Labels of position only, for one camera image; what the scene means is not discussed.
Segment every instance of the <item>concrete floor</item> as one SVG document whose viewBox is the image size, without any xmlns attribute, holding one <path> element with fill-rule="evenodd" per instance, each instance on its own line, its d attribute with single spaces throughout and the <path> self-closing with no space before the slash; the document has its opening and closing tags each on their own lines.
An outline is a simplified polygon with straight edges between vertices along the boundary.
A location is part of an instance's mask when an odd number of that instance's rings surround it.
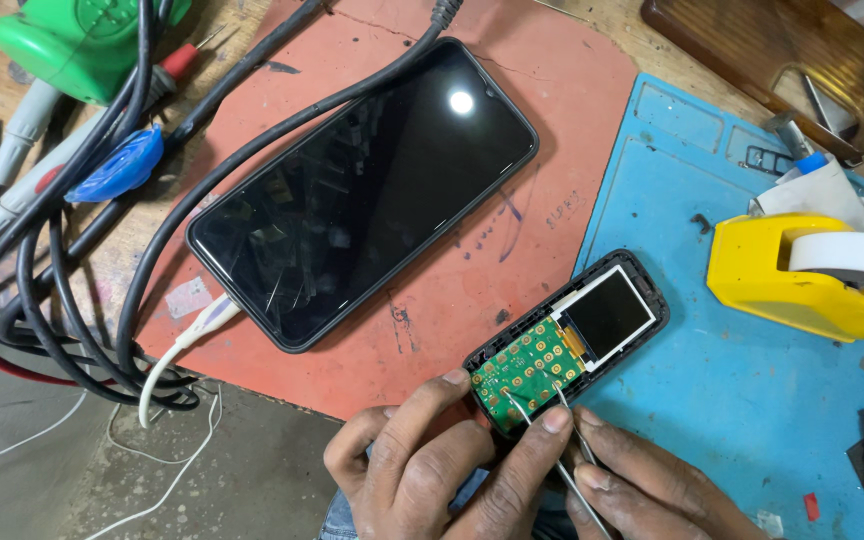
<svg viewBox="0 0 864 540">
<path fill-rule="evenodd" d="M 45 365 L 39 358 L 28 362 Z M 73 397 L 0 410 L 0 450 L 55 423 L 78 395 L 0 374 L 0 403 L 66 395 Z M 208 435 L 212 399 L 205 394 L 196 410 L 166 414 L 149 430 L 138 424 L 134 408 L 124 407 L 113 434 L 152 456 L 181 460 Z M 222 405 L 215 434 L 162 506 L 102 538 L 318 537 L 336 489 L 322 452 L 340 425 L 228 384 Z M 0 510 L 8 510 L 7 519 L 0 514 L 0 538 L 86 538 L 162 497 L 183 465 L 115 448 L 105 436 L 113 407 L 88 396 L 67 422 L 0 457 Z"/>
</svg>

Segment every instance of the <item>hand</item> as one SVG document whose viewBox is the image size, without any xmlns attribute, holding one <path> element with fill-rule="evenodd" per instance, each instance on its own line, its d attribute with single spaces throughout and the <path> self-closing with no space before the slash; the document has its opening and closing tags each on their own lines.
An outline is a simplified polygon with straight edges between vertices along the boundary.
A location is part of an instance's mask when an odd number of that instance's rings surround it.
<svg viewBox="0 0 864 540">
<path fill-rule="evenodd" d="M 456 490 L 495 457 L 496 447 L 473 420 L 423 441 L 429 424 L 470 387 L 466 370 L 452 370 L 426 381 L 402 406 L 356 414 L 328 443 L 325 468 L 348 498 L 359 538 L 529 537 L 542 481 L 569 442 L 571 412 L 563 406 L 545 411 L 472 499 L 450 516 Z"/>
<path fill-rule="evenodd" d="M 768 538 L 702 471 L 582 405 L 575 407 L 575 415 L 596 458 L 612 470 L 582 463 L 575 469 L 576 485 L 627 540 Z M 574 495 L 568 497 L 579 538 L 602 539 L 592 517 Z"/>
</svg>

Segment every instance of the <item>metal tweezers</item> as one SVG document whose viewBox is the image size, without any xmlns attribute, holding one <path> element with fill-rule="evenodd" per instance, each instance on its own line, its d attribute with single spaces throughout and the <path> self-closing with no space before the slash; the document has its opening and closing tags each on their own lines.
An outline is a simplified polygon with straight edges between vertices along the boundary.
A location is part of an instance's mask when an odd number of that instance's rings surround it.
<svg viewBox="0 0 864 540">
<path fill-rule="evenodd" d="M 542 374 L 545 375 L 546 379 L 549 380 L 549 383 L 552 384 L 552 387 L 555 388 L 556 393 L 558 394 L 558 399 L 561 401 L 561 404 L 568 407 L 569 402 L 566 401 L 566 395 L 562 393 L 562 390 L 558 387 L 558 385 L 546 374 L 545 371 L 542 371 Z M 516 401 L 515 398 L 512 397 L 512 393 L 506 393 L 506 397 L 509 398 L 509 401 L 515 408 L 518 410 L 519 414 L 522 415 L 522 418 L 525 419 L 525 423 L 529 426 L 532 426 L 532 420 L 529 418 L 529 413 L 525 411 L 522 405 Z M 579 437 L 579 447 L 582 449 L 582 457 L 585 461 L 598 466 L 599 461 L 595 458 L 595 454 L 593 453 L 593 449 L 589 446 L 589 442 L 582 436 L 582 433 L 579 432 L 579 427 L 572 424 L 573 429 L 575 430 L 575 435 Z M 568 489 L 571 490 L 572 493 L 579 499 L 579 504 L 582 505 L 582 509 L 588 512 L 588 515 L 592 516 L 592 520 L 595 521 L 595 525 L 599 527 L 599 530 L 602 531 L 602 534 L 605 535 L 607 539 L 610 540 L 622 540 L 622 535 L 618 534 L 618 532 L 614 532 L 608 526 L 606 526 L 606 521 L 602 518 L 602 515 L 593 508 L 589 501 L 586 500 L 585 496 L 582 495 L 582 492 L 579 491 L 579 486 L 575 485 L 575 480 L 572 478 L 569 471 L 566 469 L 566 464 L 562 462 L 562 459 L 558 459 L 555 464 L 556 472 L 558 472 L 558 476 L 561 478 L 561 481 L 568 486 Z"/>
</svg>

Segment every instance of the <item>small display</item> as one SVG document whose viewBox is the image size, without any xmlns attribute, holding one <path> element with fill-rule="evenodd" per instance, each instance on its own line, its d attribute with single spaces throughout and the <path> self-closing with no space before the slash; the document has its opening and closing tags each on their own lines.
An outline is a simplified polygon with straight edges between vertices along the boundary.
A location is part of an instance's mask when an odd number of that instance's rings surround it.
<svg viewBox="0 0 864 540">
<path fill-rule="evenodd" d="M 582 337 L 594 362 L 608 360 L 656 320 L 621 266 L 560 304 L 552 318 Z"/>
</svg>

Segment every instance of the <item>lcd screen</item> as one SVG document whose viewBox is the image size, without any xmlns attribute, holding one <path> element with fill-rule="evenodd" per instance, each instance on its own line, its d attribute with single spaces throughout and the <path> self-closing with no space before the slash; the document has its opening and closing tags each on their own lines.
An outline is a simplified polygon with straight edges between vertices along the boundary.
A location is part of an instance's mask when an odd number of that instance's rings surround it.
<svg viewBox="0 0 864 540">
<path fill-rule="evenodd" d="M 266 334 L 299 352 L 537 149 L 474 57 L 443 39 L 213 202 L 187 240 Z"/>
<path fill-rule="evenodd" d="M 587 287 L 588 290 L 579 290 L 578 299 L 562 311 L 594 354 L 595 362 L 603 362 L 656 317 L 621 267 L 616 266 Z"/>
</svg>

